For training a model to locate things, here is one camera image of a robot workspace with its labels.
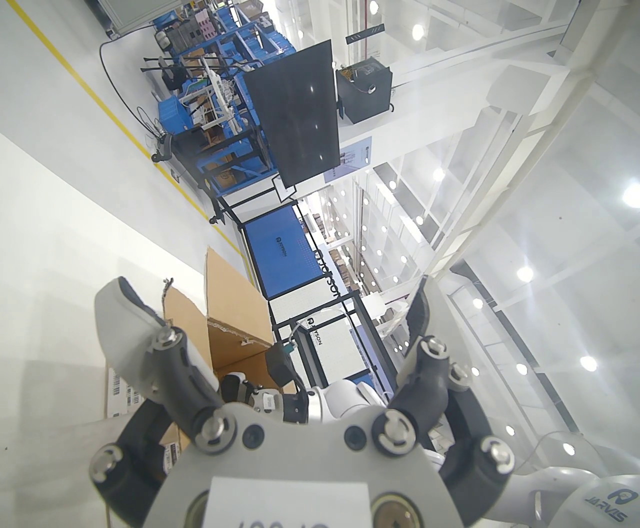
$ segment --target logo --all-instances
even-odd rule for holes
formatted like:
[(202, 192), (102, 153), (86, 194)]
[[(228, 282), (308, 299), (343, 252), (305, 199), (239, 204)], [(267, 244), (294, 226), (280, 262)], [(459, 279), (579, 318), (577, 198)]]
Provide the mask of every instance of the logo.
[(609, 500), (613, 499), (614, 497), (616, 499), (616, 504), (620, 506), (622, 504), (631, 502), (632, 500), (636, 500), (638, 498), (638, 494), (634, 490), (622, 488), (621, 490), (617, 490), (607, 496)]
[(276, 238), (276, 242), (278, 243), (278, 246), (280, 247), (280, 251), (282, 252), (282, 256), (286, 257), (287, 256), (287, 250), (284, 248), (284, 244), (282, 243), (282, 239), (280, 237)]
[[(607, 500), (609, 501), (611, 501), (611, 499), (616, 499), (615, 503), (617, 506), (622, 506), (632, 500), (636, 500), (637, 498), (638, 494), (634, 490), (629, 490), (628, 488), (622, 488), (607, 495)], [(613, 505), (606, 500), (601, 500), (598, 497), (592, 497), (590, 499), (584, 499), (584, 501), (600, 509), (617, 522), (624, 522), (625, 519), (628, 518), (626, 513), (620, 511), (618, 508), (614, 508)]]

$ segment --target black metal frame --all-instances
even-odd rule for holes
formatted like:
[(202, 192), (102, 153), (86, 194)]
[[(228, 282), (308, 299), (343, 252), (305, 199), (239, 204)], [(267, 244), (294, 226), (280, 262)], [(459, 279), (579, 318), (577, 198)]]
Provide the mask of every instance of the black metal frame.
[[(255, 195), (249, 196), (248, 198), (245, 198), (244, 200), (241, 200), (240, 202), (237, 202), (235, 204), (228, 204), (227, 201), (221, 196), (218, 198), (218, 200), (222, 203), (223, 207), (222, 207), (222, 211), (227, 213), (232, 220), (234, 220), (234, 222), (236, 223), (236, 225), (238, 226), (238, 229), (240, 230), (240, 232), (242, 233), (243, 237), (244, 237), (244, 241), (247, 247), (247, 252), (249, 254), (249, 258), (251, 259), (251, 264), (253, 266), (253, 269), (255, 271), (255, 275), (256, 278), (258, 280), (258, 284), (260, 286), (260, 291), (262, 292), (262, 294), (265, 296), (265, 298), (267, 299), (267, 301), (272, 301), (274, 299), (277, 299), (283, 295), (286, 295), (288, 293), (292, 293), (293, 291), (295, 291), (296, 289), (302, 288), (304, 286), (308, 286), (309, 284), (312, 284), (314, 282), (316, 282), (317, 280), (320, 279), (324, 279), (324, 278), (331, 278), (333, 276), (332, 272), (330, 271), (326, 271), (325, 273), (323, 273), (322, 275), (319, 275), (318, 277), (315, 277), (313, 279), (310, 279), (302, 284), (299, 284), (296, 287), (290, 288), (284, 292), (281, 292), (277, 295), (273, 295), (271, 297), (267, 296), (266, 294), (266, 290), (264, 288), (264, 282), (262, 280), (262, 277), (260, 275), (260, 270), (258, 269), (256, 260), (255, 260), (255, 254), (253, 252), (253, 248), (251, 246), (251, 242), (249, 240), (249, 237), (246, 235), (246, 225), (255, 221), (255, 220), (259, 220), (260, 218), (263, 218), (265, 216), (267, 216), (268, 214), (271, 214), (274, 211), (277, 211), (279, 209), (282, 209), (284, 207), (289, 207), (289, 206), (294, 206), (295, 208), (297, 208), (298, 210), (298, 214), (300, 216), (300, 218), (302, 219), (302, 222), (304, 222), (307, 231), (311, 233), (311, 230), (309, 229), (309, 225), (307, 224), (307, 221), (305, 220), (304, 214), (302, 214), (302, 210), (300, 209), (300, 205), (298, 203), (297, 199), (291, 199), (289, 201), (283, 202), (281, 203), (281, 205), (279, 205), (278, 207), (275, 207), (274, 209), (271, 209), (267, 212), (264, 212), (262, 214), (259, 214), (258, 216), (254, 216), (252, 218), (250, 218), (249, 220), (246, 221), (241, 221), (237, 214), (234, 212), (234, 208), (235, 207), (239, 207), (240, 205), (244, 205), (247, 204), (248, 202), (250, 202), (251, 200), (258, 198), (260, 196), (264, 196), (270, 192), (276, 192), (275, 187), (269, 188), (269, 189), (265, 189), (264, 191), (261, 191)], [(315, 239), (313, 237), (311, 237), (311, 241), (312, 241), (312, 249), (315, 251), (318, 260), (321, 263), (321, 266), (324, 265), (323, 267), (326, 267), (326, 264), (324, 263), (324, 258), (325, 256), (322, 254), (322, 252), (320, 251)], [(348, 300), (353, 300), (354, 303), (354, 309), (353, 310), (349, 310), (345, 304), (345, 301)], [(311, 333), (319, 330), (320, 328), (324, 328), (325, 326), (328, 326), (329, 324), (333, 324), (336, 323), (337, 321), (340, 321), (342, 319), (344, 319), (345, 317), (349, 319), (349, 323), (351, 324), (351, 327), (354, 329), (354, 334), (356, 339), (358, 340), (359, 344), (360, 344), (360, 348), (362, 350), (362, 352), (364, 354), (368, 355), (367, 352), (367, 348), (365, 347), (364, 344), (364, 340), (362, 339), (362, 336), (360, 335), (360, 332), (358, 332), (358, 330), (356, 329), (356, 324), (353, 322), (353, 318), (352, 316), (354, 314), (358, 315), (358, 318), (360, 320), (360, 323), (362, 325), (362, 329), (364, 331), (364, 333), (366, 334), (367, 338), (369, 339), (369, 342), (371, 343), (371, 346), (374, 349), (374, 352), (376, 354), (376, 357), (378, 358), (378, 361), (380, 362), (380, 365), (382, 366), (382, 370), (385, 373), (385, 376), (388, 379), (389, 385), (391, 386), (392, 390), (395, 391), (396, 389), (396, 376), (397, 376), (397, 369), (395, 367), (395, 365), (393, 364), (393, 361), (391, 360), (391, 358), (389, 357), (388, 353), (387, 353), (387, 349), (384, 346), (384, 344), (382, 343), (382, 340), (380, 339), (380, 336), (378, 335), (378, 331), (376, 330), (376, 327), (373, 325), (373, 322), (371, 321), (371, 318), (369, 317), (369, 314), (367, 313), (367, 310), (364, 306), (364, 304), (362, 303), (362, 299), (360, 298), (360, 293), (358, 291), (351, 291), (345, 295), (338, 295), (335, 299), (332, 299), (330, 301), (327, 301), (326, 303), (323, 303), (321, 305), (315, 306), (314, 308), (307, 310), (305, 312), (302, 312), (300, 314), (295, 315), (294, 317), (290, 317), (285, 321), (277, 321), (275, 318), (275, 315), (273, 313), (273, 310), (271, 309), (271, 304), (270, 302), (268, 302), (268, 306), (269, 306), (269, 317), (271, 319), (271, 327), (273, 330), (273, 333), (276, 335), (278, 341), (282, 342), (283, 337), (282, 337), (282, 332), (281, 330), (283, 328), (290, 328), (291, 331), (293, 331), (293, 329), (296, 327), (296, 325), (298, 324), (298, 321), (300, 321), (301, 319), (304, 319), (308, 316), (311, 316), (312, 314), (315, 314), (319, 311), (321, 311), (324, 308), (330, 308), (332, 306), (336, 306), (336, 305), (341, 305), (342, 307), (342, 311), (343, 313), (337, 317), (333, 317), (323, 323), (319, 323), (317, 325), (311, 326), (310, 328), (303, 328), (302, 326), (298, 326), (298, 328), (296, 329), (296, 331), (294, 332), (294, 339), (296, 340), (296, 343), (298, 344), (298, 349), (301, 351), (300, 356), (303, 362), (303, 365), (305, 367), (305, 372), (307, 374), (307, 378), (309, 379), (309, 382), (313, 385), (319, 385), (321, 387), (326, 387), (327, 386), (327, 381), (326, 381), (326, 376), (324, 374), (324, 369), (322, 368), (322, 365), (320, 363), (320, 359), (316, 353), (316, 349), (315, 346), (313, 345), (313, 342), (310, 338)], [(382, 384), (382, 380), (380, 378), (380, 374), (378, 373), (378, 369), (375, 368), (375, 364), (371, 361), (371, 359), (369, 358), (369, 363), (371, 364), (372, 368), (371, 370), (367, 369), (367, 372), (371, 373), (373, 376), (375, 376), (378, 380), (378, 383), (381, 385), (381, 387), (383, 387)]]

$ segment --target flat screen display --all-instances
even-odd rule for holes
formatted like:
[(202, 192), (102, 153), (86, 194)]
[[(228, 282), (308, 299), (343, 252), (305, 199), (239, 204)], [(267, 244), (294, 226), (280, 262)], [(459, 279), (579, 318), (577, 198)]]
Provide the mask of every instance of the flat screen display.
[(340, 165), (331, 41), (244, 75), (286, 187)]

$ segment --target cardboard box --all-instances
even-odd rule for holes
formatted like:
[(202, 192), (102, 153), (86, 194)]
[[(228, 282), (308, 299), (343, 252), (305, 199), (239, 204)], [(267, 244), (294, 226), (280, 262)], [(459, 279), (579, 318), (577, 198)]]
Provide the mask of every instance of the cardboard box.
[[(164, 298), (164, 319), (187, 333), (219, 380), (239, 371), (256, 385), (278, 388), (267, 372), (264, 358), (265, 351), (273, 345), (267, 301), (211, 248), (205, 262), (205, 296), (206, 316), (171, 286)], [(182, 449), (188, 442), (180, 432)]]

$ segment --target box flap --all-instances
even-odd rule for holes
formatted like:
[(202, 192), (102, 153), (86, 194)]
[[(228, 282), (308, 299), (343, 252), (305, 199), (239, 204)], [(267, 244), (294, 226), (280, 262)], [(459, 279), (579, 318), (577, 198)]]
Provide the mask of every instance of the box flap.
[(182, 328), (187, 333), (189, 341), (204, 358), (205, 363), (213, 368), (207, 318), (184, 293), (173, 286), (169, 287), (164, 297), (164, 320)]
[(207, 316), (265, 345), (273, 344), (267, 301), (225, 259), (208, 248), (205, 272)]

